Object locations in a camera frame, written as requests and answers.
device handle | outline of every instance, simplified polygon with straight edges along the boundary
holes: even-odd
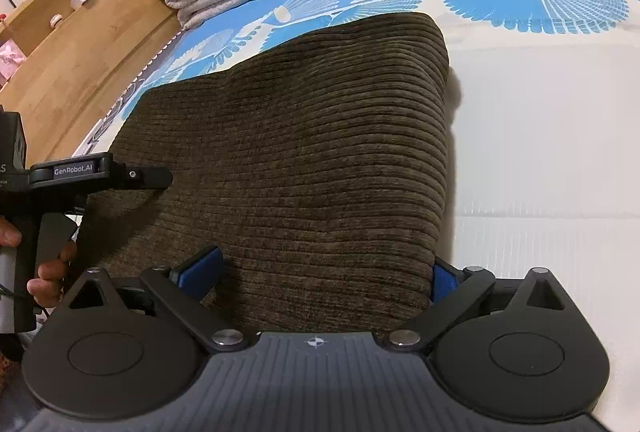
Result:
[[[34,276],[38,254],[38,235],[42,214],[17,215],[10,222],[22,234],[22,242],[15,256],[14,274],[14,333],[26,333],[36,328],[33,297],[27,282]]]

wooden bed frame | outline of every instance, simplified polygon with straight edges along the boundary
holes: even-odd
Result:
[[[0,91],[22,115],[27,161],[69,157],[142,68],[179,32],[162,0],[26,0],[7,18],[27,60]],[[49,21],[64,17],[52,31]]]

blue and white bed sheet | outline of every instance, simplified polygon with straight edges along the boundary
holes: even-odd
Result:
[[[79,152],[107,150],[150,88],[311,30],[409,11],[442,29],[462,95],[442,254],[504,276],[553,269],[610,355],[596,416],[637,432],[640,0],[257,0],[185,34]]]

ribbed gray plastic surface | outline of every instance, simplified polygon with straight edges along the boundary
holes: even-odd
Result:
[[[26,432],[533,430],[602,432],[604,428],[587,416],[527,426],[476,414],[435,383],[420,357],[386,351],[369,333],[263,333],[248,350],[213,356],[186,393],[151,414],[113,423],[81,423],[45,410],[25,428]]]

black device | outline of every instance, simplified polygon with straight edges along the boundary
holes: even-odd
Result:
[[[198,303],[222,268],[212,246],[137,278],[87,270],[26,351],[23,432],[606,430],[607,354],[545,268],[436,261],[433,303],[383,339],[233,329]]]
[[[81,213],[90,193],[100,190],[166,189],[166,168],[117,163],[110,153],[51,161],[25,169],[27,145],[20,114],[0,106],[0,215],[21,233],[17,249],[0,249],[0,346],[9,357],[7,335],[36,328],[27,282],[35,273],[40,221],[45,213]]]

